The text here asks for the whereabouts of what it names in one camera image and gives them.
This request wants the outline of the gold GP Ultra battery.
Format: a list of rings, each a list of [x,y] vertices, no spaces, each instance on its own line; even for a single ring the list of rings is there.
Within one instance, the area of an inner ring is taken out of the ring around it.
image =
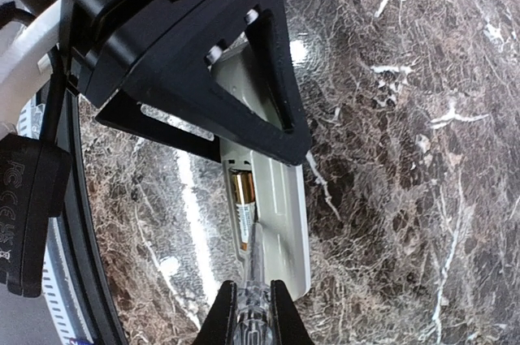
[[[249,170],[231,170],[231,184],[239,227],[239,247],[245,252],[248,247],[251,225],[256,215],[256,196],[252,172]]]

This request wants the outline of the white AC remote control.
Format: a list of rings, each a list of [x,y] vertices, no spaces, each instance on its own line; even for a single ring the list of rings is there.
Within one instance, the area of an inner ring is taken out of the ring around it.
[[[212,66],[211,75],[258,117],[276,127],[281,126],[259,65],[247,42],[224,52]],[[254,220],[258,220],[263,228],[266,282],[282,280],[292,299],[300,299],[310,290],[311,283],[306,195],[301,166],[285,165],[229,140],[220,141],[220,156],[237,260],[244,264],[246,251],[239,247],[231,170],[249,170],[253,174],[256,196]]]

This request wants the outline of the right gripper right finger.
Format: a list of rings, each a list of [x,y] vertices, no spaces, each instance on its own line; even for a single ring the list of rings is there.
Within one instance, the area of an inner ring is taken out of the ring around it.
[[[270,305],[275,344],[314,345],[282,280],[271,281]]]

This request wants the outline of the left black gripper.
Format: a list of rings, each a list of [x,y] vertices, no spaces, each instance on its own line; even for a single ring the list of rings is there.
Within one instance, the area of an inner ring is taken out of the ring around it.
[[[221,162],[206,140],[151,118],[158,108],[288,165],[301,164],[310,129],[293,70],[284,0],[63,0],[61,42],[79,64],[78,89],[110,128]],[[261,88],[279,123],[269,123],[216,80],[208,55],[246,36]]]

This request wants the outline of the clear handle screwdriver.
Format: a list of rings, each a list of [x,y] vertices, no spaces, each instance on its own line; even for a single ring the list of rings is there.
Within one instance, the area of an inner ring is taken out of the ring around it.
[[[265,278],[263,229],[258,221],[251,226],[245,278],[236,297],[233,344],[275,344],[271,287]]]

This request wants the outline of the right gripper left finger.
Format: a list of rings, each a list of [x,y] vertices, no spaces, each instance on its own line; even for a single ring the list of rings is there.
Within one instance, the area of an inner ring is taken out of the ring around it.
[[[236,297],[236,283],[231,280],[223,282],[193,345],[232,344],[236,322]]]

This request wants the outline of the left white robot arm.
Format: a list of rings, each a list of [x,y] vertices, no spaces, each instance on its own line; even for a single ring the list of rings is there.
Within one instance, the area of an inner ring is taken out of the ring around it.
[[[20,1],[57,5],[64,71],[99,123],[215,162],[224,141],[305,160],[284,0]]]

